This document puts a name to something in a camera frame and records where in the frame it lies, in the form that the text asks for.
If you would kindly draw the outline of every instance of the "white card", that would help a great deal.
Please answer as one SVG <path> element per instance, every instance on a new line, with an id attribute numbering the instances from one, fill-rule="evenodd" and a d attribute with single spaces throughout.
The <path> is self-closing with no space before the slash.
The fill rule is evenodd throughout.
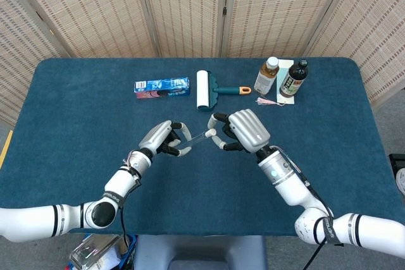
<path id="1" fill-rule="evenodd" d="M 280 94 L 280 86 L 281 83 L 283 82 L 285 76 L 287 75 L 287 72 L 289 71 L 289 68 L 294 64 L 294 60 L 285 60 L 285 59 L 279 59 L 278 60 L 278 66 L 280 67 L 280 70 L 277 73 L 277 102 L 280 104 L 294 104 L 294 96 L 290 98 L 285 98 L 283 95 Z"/>

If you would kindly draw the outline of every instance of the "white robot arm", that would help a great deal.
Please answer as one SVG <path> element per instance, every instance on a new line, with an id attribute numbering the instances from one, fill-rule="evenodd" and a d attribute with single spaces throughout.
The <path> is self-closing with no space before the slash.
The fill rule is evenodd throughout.
<path id="1" fill-rule="evenodd" d="M 250 109 L 229 116 L 213 114 L 208 123 L 209 128 L 215 127 L 217 121 L 224 122 L 223 131 L 237 139 L 236 143 L 231 144 L 238 148 L 234 150 L 245 149 L 257 155 L 259 167 L 288 205 L 305 208 L 295 223 L 296 233 L 301 240 L 320 244 L 326 238 L 327 243 L 352 244 L 405 259 L 403 224 L 354 213 L 332 219 L 332 212 L 320 200 L 301 170 L 280 148 L 268 145 L 270 134 Z M 225 145 L 229 145 L 219 137 L 213 137 L 213 140 L 223 150 L 226 150 Z"/>
<path id="2" fill-rule="evenodd" d="M 153 156 L 160 152 L 183 156 L 191 150 L 191 147 L 175 148 L 180 137 L 174 129 L 180 129 L 186 140 L 191 140 L 190 131 L 183 123 L 167 120 L 158 124 L 140 142 L 140 149 L 129 153 L 124 164 L 105 185 L 103 197 L 95 202 L 75 207 L 0 208 L 0 235 L 12 242 L 26 242 L 62 235 L 74 228 L 108 227 L 118 209 L 123 207 L 127 195 L 140 186 L 140 179 L 150 168 Z"/>

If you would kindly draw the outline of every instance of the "plastic bottle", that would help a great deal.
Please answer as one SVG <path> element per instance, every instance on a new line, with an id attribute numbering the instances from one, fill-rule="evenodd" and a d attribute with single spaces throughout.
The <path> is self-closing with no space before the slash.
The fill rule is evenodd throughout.
<path id="1" fill-rule="evenodd" d="M 267 59 L 259 70 L 258 77 L 254 83 L 254 89 L 261 95 L 266 95 L 268 91 L 270 91 L 279 69 L 278 59 L 276 57 L 270 57 Z"/>
<path id="2" fill-rule="evenodd" d="M 302 59 L 298 64 L 293 64 L 280 86 L 280 94 L 284 97 L 292 97 L 308 75 L 308 62 Z"/>

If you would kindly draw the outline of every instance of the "blue table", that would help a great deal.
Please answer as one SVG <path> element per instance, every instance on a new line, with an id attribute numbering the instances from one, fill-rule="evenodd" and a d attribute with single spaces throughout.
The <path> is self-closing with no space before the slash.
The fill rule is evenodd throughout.
<path id="1" fill-rule="evenodd" d="M 336 216 L 356 212 L 405 223 L 405 209 L 358 67 L 309 58 L 294 106 L 259 106 L 256 93 L 221 95 L 215 111 L 250 108 L 302 168 Z M 193 135 L 211 113 L 196 109 L 196 71 L 222 86 L 250 85 L 264 59 L 48 59 L 34 74 L 0 171 L 0 207 L 97 200 L 128 151 L 156 124 L 183 121 Z M 138 100 L 134 81 L 190 78 L 187 97 Z M 275 100 L 275 88 L 269 98 Z M 129 233 L 295 235 L 289 207 L 245 152 L 206 141 L 185 157 L 158 155 L 127 200 Z M 119 220 L 98 233 L 121 233 Z"/>

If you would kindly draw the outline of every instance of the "blue box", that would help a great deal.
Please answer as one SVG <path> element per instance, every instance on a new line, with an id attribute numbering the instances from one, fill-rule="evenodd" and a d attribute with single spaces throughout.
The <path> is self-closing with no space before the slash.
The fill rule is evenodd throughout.
<path id="1" fill-rule="evenodd" d="M 135 82 L 134 92 L 137 98 L 190 95 L 190 82 L 188 77 L 146 80 Z"/>

